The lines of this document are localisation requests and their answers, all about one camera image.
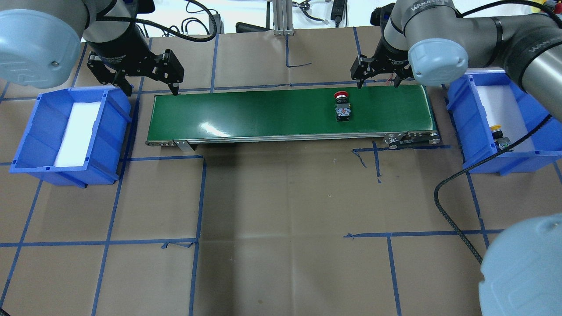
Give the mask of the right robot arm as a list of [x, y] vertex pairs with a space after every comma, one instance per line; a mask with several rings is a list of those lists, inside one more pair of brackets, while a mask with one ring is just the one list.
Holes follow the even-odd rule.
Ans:
[[561, 214], [518, 222], [503, 230], [481, 256], [440, 202], [440, 189], [531, 138], [561, 119], [561, 18], [529, 0], [516, 4], [537, 14], [470, 18], [451, 0], [398, 0], [385, 18], [381, 9], [371, 24], [382, 34], [371, 58], [357, 56], [350, 69], [358, 88], [366, 79], [395, 73], [395, 86], [414, 78], [425, 86], [452, 83], [468, 68], [500, 67], [547, 115], [522, 138], [442, 180], [434, 203], [480, 264], [480, 310], [484, 316], [559, 316], [561, 314]]

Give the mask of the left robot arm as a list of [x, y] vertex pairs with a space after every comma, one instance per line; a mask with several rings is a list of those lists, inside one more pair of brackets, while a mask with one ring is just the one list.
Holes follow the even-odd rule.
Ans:
[[132, 94], [128, 77], [165, 83], [177, 95], [184, 68], [172, 50], [155, 54], [140, 33], [139, 14], [152, 0], [3, 0], [0, 12], [0, 76], [38, 89], [60, 86], [72, 73], [82, 40], [96, 80]]

